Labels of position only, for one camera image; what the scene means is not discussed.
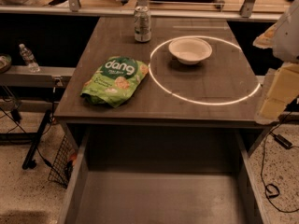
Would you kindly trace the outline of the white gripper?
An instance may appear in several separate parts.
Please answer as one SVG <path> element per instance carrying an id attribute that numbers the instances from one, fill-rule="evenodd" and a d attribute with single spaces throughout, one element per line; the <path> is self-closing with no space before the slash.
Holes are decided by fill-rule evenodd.
<path id="1" fill-rule="evenodd" d="M 253 41 L 259 49 L 271 49 L 284 63 L 278 70 L 270 68 L 262 85 L 254 120 L 258 124 L 270 124 L 295 98 L 299 96 L 299 0 L 277 21 Z"/>

